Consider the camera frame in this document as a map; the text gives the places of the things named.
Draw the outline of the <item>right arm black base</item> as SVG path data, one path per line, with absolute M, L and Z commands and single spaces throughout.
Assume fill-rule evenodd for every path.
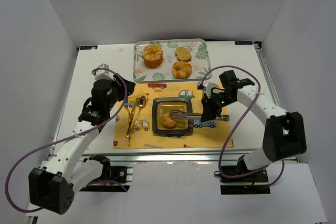
M 263 169 L 253 175 L 242 178 L 226 178 L 220 172 L 214 171 L 219 178 L 222 195 L 266 195 L 270 194 L 267 171 Z

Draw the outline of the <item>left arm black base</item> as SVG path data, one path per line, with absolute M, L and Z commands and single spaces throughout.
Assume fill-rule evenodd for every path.
M 94 155 L 83 159 L 84 165 L 88 161 L 99 161 L 103 164 L 102 175 L 87 186 L 80 189 L 82 192 L 123 192 L 126 193 L 131 185 L 133 168 L 131 166 L 107 164 L 110 161 L 102 155 Z

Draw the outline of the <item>silver metal tongs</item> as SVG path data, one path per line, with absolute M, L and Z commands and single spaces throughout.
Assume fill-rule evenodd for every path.
M 201 113 L 189 113 L 189 112 L 183 112 L 180 110 L 172 110 L 170 112 L 170 118 L 173 120 L 200 120 L 202 122 L 206 121 L 224 121 L 229 122 L 230 117 L 229 115 L 219 115 L 215 117 L 211 117 L 210 119 L 203 119 Z

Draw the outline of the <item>small round bun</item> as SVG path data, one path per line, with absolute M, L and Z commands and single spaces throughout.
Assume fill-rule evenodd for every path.
M 171 129 L 176 125 L 176 121 L 171 118 L 170 113 L 163 115 L 163 125 L 167 129 Z

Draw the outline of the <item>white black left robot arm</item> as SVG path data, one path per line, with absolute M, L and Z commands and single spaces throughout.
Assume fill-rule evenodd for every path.
M 105 156 L 91 156 L 81 168 L 76 165 L 89 144 L 102 131 L 113 106 L 128 98 L 134 88 L 134 82 L 117 75 L 94 82 L 91 97 L 83 105 L 72 139 L 66 140 L 42 168 L 33 168 L 29 173 L 29 197 L 32 204 L 63 215 L 70 208 L 75 193 L 92 181 L 110 178 L 110 160 Z

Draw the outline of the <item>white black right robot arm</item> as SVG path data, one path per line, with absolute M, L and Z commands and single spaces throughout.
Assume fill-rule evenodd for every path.
M 275 105 L 261 92 L 261 84 L 252 74 L 239 79 L 235 67 L 223 72 L 219 79 L 222 87 L 201 80 L 197 88 L 203 91 L 201 99 L 203 113 L 201 121 L 216 119 L 221 109 L 238 102 L 246 111 L 238 119 L 228 135 L 233 136 L 244 117 L 251 112 L 265 127 L 262 146 L 247 155 L 241 156 L 233 174 L 225 174 L 219 166 L 219 173 L 226 179 L 248 178 L 261 172 L 270 164 L 282 161 L 307 151 L 306 133 L 303 117 L 299 112 L 288 112 Z

